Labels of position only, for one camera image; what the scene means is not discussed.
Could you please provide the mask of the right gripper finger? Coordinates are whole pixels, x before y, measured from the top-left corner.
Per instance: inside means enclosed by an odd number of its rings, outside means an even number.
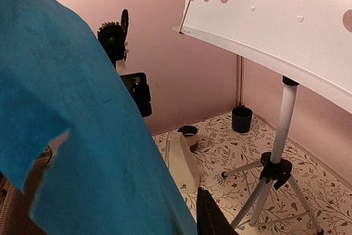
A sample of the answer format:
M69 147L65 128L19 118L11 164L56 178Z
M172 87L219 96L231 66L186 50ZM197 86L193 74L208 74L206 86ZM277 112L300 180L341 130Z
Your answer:
M199 187L196 200L196 223L198 235L237 235L210 192Z

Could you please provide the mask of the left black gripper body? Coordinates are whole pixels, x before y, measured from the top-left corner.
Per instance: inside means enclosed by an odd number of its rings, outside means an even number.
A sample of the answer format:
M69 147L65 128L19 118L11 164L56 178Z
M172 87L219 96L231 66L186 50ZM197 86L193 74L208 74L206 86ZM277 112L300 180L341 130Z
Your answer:
M124 85L128 89L141 115L152 115L151 94L146 74L143 72L121 75Z

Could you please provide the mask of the light blue music stand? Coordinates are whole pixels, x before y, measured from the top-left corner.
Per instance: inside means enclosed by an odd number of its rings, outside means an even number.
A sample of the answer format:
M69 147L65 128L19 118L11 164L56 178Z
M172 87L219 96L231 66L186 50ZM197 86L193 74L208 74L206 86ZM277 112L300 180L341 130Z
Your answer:
M282 158L298 85L303 85L351 111L351 0L186 0L177 27L188 35L250 59L283 77L283 96L274 147L257 163L224 172L235 173L262 166L258 185L232 222L242 224L252 206L250 220L258 218L271 187L285 183L299 197L317 234L323 229Z

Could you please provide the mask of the blue sheet music page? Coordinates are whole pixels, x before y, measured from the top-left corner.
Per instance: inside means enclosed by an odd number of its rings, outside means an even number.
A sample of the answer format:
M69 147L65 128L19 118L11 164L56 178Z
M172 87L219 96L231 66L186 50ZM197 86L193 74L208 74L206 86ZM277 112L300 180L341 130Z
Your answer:
M56 0L1 0L1 172L23 189L63 134L30 212L47 234L196 234L90 27Z

